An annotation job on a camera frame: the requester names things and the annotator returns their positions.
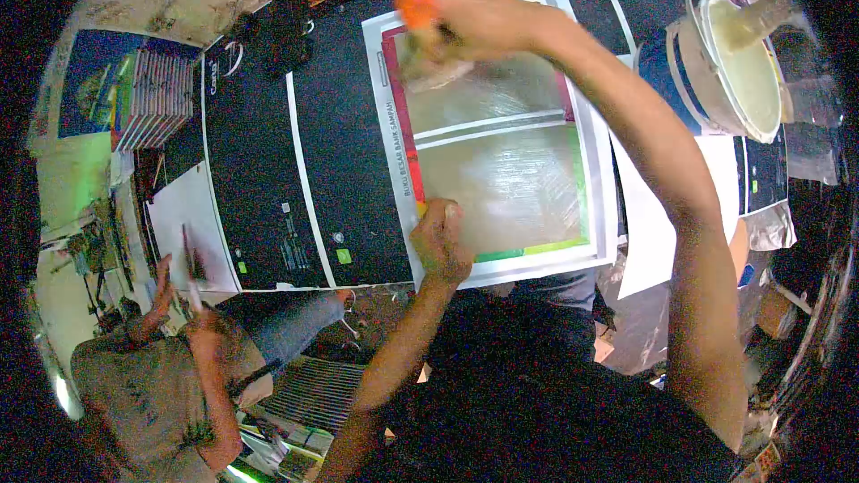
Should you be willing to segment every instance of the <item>brush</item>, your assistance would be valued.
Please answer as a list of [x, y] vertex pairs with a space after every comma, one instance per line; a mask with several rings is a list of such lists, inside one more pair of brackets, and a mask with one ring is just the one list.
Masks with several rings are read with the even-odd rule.
[[400, 78], [413, 92], [441, 88], [474, 68], [455, 58], [459, 38], [440, 20], [435, 0], [393, 0], [409, 30], [405, 35]]

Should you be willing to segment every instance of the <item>man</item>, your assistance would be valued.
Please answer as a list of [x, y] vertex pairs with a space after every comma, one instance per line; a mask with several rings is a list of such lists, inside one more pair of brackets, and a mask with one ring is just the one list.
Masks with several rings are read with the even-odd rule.
[[106, 480], [216, 481], [242, 452], [235, 409], [272, 394], [272, 375], [260, 370], [292, 360], [342, 319], [350, 294], [268, 310], [205, 309], [178, 336], [157, 339], [173, 299], [169, 263], [169, 255], [158, 263], [149, 313], [72, 353], [81, 425]]
[[[549, 59], [605, 116], [660, 198], [677, 231], [668, 383], [662, 392], [593, 362], [590, 272], [520, 283], [504, 301], [455, 296], [472, 268], [458, 241], [467, 213], [435, 199], [411, 235], [426, 277], [366, 370], [318, 480], [729, 479], [746, 410], [736, 272], [693, 136], [559, 10], [521, 0], [437, 1], [458, 38], [439, 55], [529, 51]], [[424, 356], [433, 373], [412, 386]], [[386, 425], [397, 437], [384, 448]]]

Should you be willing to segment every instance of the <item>paper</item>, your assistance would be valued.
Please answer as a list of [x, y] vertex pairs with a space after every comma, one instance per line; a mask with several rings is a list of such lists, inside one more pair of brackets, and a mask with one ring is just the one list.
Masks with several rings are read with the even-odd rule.
[[182, 225], [188, 233], [188, 246], [197, 249], [204, 265], [206, 282], [199, 283], [201, 292], [238, 292], [230, 254], [221, 239], [220, 223], [212, 204], [209, 177], [205, 163], [191, 168], [171, 182], [147, 205], [152, 229], [161, 256], [173, 254], [170, 280], [177, 290], [188, 289], [188, 271]]
[[[732, 136], [695, 138], [713, 177], [719, 196], [725, 240], [734, 236], [740, 212], [737, 192], [737, 159]], [[612, 134], [617, 171], [626, 204], [629, 251], [617, 298], [671, 280], [677, 234], [659, 199], [651, 192], [617, 137]]]

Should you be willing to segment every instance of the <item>worktable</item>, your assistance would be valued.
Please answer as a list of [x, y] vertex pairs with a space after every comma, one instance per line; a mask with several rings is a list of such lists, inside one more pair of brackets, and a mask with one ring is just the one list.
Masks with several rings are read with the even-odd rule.
[[[627, 60], [639, 42], [685, 12], [683, 0], [570, 4], [578, 22]], [[176, 135], [172, 141], [187, 149], [168, 145], [167, 150], [184, 153], [203, 144], [237, 291], [412, 279], [361, 33], [362, 21], [392, 10], [392, 0], [348, 0], [339, 12], [315, 18], [309, 35], [313, 58], [277, 80], [265, 74], [271, 39], [246, 45], [241, 68], [229, 77], [223, 76], [229, 69], [223, 63], [229, 38], [205, 51], [202, 138]], [[271, 8], [265, 5], [254, 16], [264, 34], [272, 23]], [[786, 199], [783, 141], [734, 142], [740, 215]], [[754, 193], [746, 179], [749, 157], [756, 157], [751, 165], [760, 168]], [[626, 211], [619, 187], [618, 199], [623, 235]]]

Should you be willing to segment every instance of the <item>jeans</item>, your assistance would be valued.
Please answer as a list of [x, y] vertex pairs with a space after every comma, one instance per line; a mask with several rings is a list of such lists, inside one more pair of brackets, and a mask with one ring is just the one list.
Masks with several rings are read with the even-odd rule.
[[[266, 364], [280, 360], [285, 366], [319, 330], [343, 319], [344, 308], [333, 292], [285, 292], [236, 299], [223, 306], [221, 314], [244, 328]], [[277, 378], [283, 369], [273, 370], [272, 376]]]

